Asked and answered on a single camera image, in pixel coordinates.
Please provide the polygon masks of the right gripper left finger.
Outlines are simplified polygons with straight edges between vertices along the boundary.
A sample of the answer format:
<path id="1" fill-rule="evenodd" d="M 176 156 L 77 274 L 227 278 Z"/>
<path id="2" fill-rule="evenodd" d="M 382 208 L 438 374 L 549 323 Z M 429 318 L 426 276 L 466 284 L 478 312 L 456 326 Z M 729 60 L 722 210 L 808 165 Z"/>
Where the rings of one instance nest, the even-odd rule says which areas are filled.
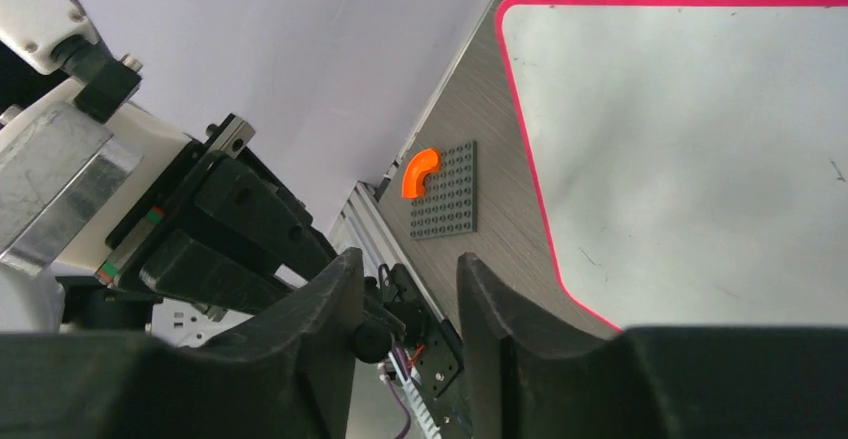
<path id="1" fill-rule="evenodd" d="M 140 332 L 5 334 L 5 438 L 342 438 L 363 261 L 317 277 L 198 348 Z"/>

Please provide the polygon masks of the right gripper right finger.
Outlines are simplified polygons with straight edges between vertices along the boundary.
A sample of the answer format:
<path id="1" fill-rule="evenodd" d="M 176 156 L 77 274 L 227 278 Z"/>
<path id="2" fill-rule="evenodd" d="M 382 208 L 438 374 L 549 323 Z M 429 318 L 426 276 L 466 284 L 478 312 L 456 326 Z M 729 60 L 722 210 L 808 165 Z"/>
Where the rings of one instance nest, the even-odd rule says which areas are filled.
<path id="1" fill-rule="evenodd" d="M 456 273 L 478 438 L 843 438 L 847 333 L 808 327 L 583 332 L 479 257 Z"/>

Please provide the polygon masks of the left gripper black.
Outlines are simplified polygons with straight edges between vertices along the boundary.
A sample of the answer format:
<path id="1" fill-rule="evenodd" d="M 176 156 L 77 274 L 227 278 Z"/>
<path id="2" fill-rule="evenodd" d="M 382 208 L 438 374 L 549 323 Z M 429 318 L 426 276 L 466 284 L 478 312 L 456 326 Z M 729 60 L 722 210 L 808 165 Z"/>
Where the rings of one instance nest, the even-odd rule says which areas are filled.
<path id="1" fill-rule="evenodd" d="M 172 232 L 141 266 L 142 282 L 169 298 L 257 314 L 292 293 L 280 268 L 313 279 L 335 249 L 286 187 L 224 154 L 236 156 L 253 128 L 237 120 L 219 131 L 202 143 L 134 105 L 105 124 L 67 102 L 21 112 L 1 130 L 2 286 L 33 287 L 56 263 L 99 269 L 120 247 L 108 238 L 135 227 L 131 211 L 155 181 L 201 157 L 192 238 Z"/>

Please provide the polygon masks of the whiteboard with pink frame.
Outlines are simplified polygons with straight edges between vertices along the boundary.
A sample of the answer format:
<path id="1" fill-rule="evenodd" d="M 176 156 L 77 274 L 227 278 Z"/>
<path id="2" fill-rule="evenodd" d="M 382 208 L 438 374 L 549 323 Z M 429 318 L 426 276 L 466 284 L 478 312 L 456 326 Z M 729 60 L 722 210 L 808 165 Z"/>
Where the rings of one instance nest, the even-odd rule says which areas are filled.
<path id="1" fill-rule="evenodd" d="M 563 291 L 615 329 L 847 323 L 847 0 L 504 0 Z"/>

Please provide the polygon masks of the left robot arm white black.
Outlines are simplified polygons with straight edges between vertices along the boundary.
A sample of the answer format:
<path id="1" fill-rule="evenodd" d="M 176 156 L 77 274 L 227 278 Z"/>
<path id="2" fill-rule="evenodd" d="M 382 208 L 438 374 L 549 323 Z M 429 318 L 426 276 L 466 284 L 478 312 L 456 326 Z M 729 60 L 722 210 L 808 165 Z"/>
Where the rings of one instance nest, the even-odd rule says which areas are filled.
<path id="1" fill-rule="evenodd" d="M 78 0 L 1 0 L 1 327 L 143 330 L 164 299 L 255 314 L 336 255 L 237 115 L 195 138 L 132 101 Z"/>

